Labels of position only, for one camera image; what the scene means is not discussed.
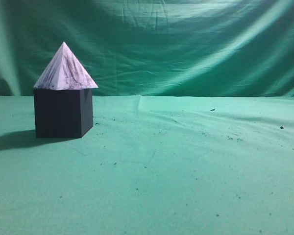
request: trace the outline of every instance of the marbled pyramid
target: marbled pyramid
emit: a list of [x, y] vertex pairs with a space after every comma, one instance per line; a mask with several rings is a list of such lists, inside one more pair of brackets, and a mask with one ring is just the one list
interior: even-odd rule
[[59, 91], [98, 88], [98, 86], [63, 42], [34, 88]]

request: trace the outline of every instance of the pyramid apex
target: pyramid apex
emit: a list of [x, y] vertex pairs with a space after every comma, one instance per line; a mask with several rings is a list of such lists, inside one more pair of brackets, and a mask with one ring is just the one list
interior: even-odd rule
[[65, 42], [62, 43], [34, 88], [80, 90], [98, 88]]

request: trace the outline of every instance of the green backdrop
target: green backdrop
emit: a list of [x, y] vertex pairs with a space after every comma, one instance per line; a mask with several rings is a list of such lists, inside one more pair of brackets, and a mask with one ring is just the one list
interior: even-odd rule
[[63, 41], [95, 95], [294, 95], [294, 0], [0, 0], [0, 95]]

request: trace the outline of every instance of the geometric shape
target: geometric shape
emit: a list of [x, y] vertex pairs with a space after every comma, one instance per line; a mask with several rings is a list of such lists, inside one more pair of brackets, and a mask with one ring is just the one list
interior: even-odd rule
[[98, 86], [63, 42], [34, 88], [59, 91], [98, 88]]
[[93, 127], [92, 89], [34, 89], [38, 138], [81, 138]]

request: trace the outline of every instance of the green tablecloth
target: green tablecloth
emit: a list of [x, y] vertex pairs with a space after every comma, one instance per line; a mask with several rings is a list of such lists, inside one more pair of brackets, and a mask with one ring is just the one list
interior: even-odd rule
[[93, 105], [45, 140], [33, 97], [0, 96], [0, 235], [294, 235], [294, 98]]

